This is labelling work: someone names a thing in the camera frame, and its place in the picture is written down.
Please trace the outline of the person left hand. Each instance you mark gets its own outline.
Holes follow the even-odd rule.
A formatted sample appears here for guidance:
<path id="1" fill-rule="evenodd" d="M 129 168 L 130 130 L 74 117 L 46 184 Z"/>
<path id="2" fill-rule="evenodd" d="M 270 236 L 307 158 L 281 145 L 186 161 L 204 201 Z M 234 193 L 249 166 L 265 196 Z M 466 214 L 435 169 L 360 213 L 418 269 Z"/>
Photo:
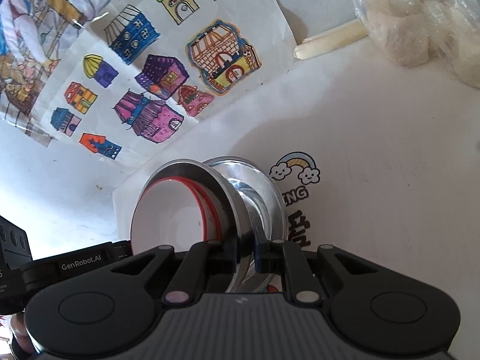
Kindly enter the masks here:
<path id="1" fill-rule="evenodd" d="M 14 359 L 34 359 L 38 352 L 35 350 L 24 322 L 24 312 L 14 314 L 10 318 L 12 339 L 10 349 Z"/>

